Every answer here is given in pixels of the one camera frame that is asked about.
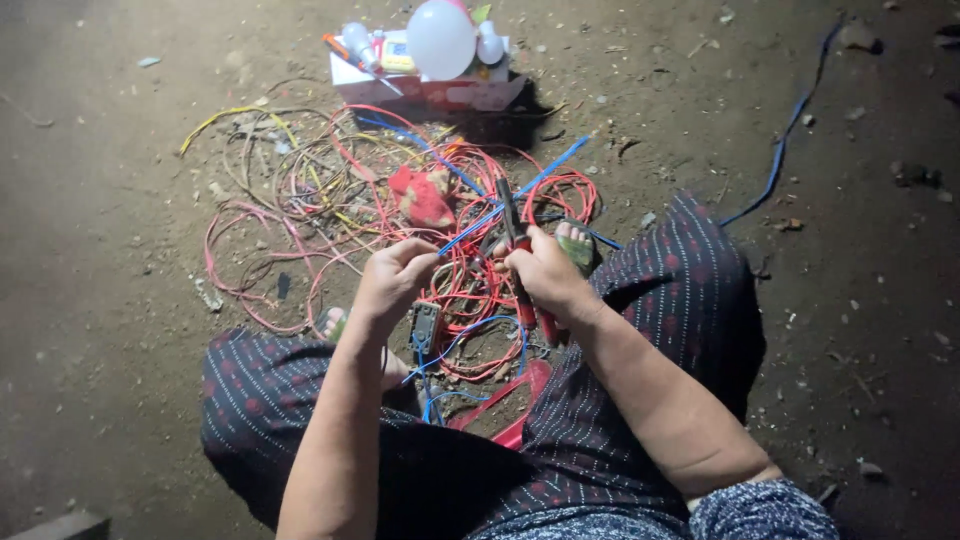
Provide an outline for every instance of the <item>hand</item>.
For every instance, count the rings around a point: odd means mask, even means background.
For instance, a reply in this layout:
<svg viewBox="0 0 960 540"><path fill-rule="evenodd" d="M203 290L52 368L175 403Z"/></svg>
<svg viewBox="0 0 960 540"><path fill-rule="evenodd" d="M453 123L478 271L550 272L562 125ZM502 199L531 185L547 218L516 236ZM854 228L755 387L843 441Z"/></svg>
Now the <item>hand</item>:
<svg viewBox="0 0 960 540"><path fill-rule="evenodd" d="M427 285L439 261L437 247L418 238L374 253L364 266L349 320L357 317L392 330Z"/></svg>
<svg viewBox="0 0 960 540"><path fill-rule="evenodd" d="M516 270L534 304L553 313L565 326L598 311L603 303L557 239L535 225L527 227L527 234L533 253L514 250L504 259L505 266L497 269ZM503 257L506 252L503 244L493 250L496 257Z"/></svg>

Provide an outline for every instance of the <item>ground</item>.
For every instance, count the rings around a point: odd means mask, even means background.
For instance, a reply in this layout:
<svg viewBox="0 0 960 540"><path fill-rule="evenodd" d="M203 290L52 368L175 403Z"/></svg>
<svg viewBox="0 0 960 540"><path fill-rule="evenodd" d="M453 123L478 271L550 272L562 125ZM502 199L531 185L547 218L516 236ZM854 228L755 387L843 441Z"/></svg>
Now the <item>ground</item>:
<svg viewBox="0 0 960 540"><path fill-rule="evenodd" d="M0 536L75 504L113 516L115 538L269 537L199 446L204 345L242 317L233 303L209 313L187 277L204 273L213 214L194 191L214 179L192 178L203 157L173 151L290 67L319 80L313 106L332 110L318 37L361 16L401 25L403 3L0 7L0 92L56 122L34 127L0 102ZM947 190L960 191L960 111L942 97L956 89L958 57L931 44L958 8L881 4L842 6L885 51L834 47L807 110L816 123L790 138L774 196L728 227L770 275L759 286L769 354L750 427L811 494L839 486L832 513L848 535L955 536L960 368L934 332L960 340L957 206L930 188L896 187L889 166L940 169ZM680 187L722 198L719 215L762 191L772 142L810 86L841 4L728 6L735 17L724 24L728 12L705 0L493 2L498 31L524 42L516 69L534 76L540 99L583 100L541 128L567 136L538 144L536 156L556 156L608 119L612 136L639 140L622 163L602 142L573 161L601 169L602 233L626 240ZM719 48L689 56L709 39ZM162 62L137 67L147 56ZM845 120L861 106L862 118ZM787 218L803 229L772 227ZM862 479L861 457L887 481Z"/></svg>

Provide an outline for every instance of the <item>red cloth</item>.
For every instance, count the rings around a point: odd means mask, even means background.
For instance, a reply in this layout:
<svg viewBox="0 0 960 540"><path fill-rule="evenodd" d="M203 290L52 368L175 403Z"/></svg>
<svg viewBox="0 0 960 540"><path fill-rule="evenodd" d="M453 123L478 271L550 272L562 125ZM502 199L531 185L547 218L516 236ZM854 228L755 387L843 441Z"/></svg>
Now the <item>red cloth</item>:
<svg viewBox="0 0 960 540"><path fill-rule="evenodd" d="M387 185L396 205L415 227L444 229L453 225L453 210L446 201L450 195L447 171L415 173L402 165Z"/></svg>

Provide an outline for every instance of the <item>box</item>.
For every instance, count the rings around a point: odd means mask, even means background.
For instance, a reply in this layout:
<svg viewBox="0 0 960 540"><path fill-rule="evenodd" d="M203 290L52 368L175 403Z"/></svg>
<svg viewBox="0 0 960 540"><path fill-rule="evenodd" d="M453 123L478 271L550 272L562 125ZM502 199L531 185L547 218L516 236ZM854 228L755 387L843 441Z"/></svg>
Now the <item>box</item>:
<svg viewBox="0 0 960 540"><path fill-rule="evenodd" d="M405 30L392 30L387 37L406 37ZM504 50L510 50L510 39L503 37ZM374 76L365 73L330 53L330 80L349 105L375 105L384 109L420 106L431 110L504 110L523 90L526 76L510 80L510 57L486 79L470 73L450 81L431 81L422 75L387 75L400 88L403 96L387 88Z"/></svg>

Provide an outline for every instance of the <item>pliers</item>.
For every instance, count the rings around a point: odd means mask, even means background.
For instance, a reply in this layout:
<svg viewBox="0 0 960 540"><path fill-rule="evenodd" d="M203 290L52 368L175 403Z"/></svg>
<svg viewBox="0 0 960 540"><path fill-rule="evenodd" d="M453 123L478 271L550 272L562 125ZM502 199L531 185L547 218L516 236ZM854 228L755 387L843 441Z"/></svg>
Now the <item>pliers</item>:
<svg viewBox="0 0 960 540"><path fill-rule="evenodd" d="M496 196L503 204L503 225L507 230L507 249L524 250L532 252L530 249L530 236L527 235L526 224L520 221L520 214L516 211L514 202L514 193L510 190L510 183L505 178L496 179ZM534 303L523 288L520 277L516 271L511 271L511 277L514 280L514 297L516 298L516 319L520 325L527 331L537 327L537 313L540 314L540 324L543 327L543 338L550 347L556 347L560 342L557 335L557 322L553 314L538 308L534 311Z"/></svg>

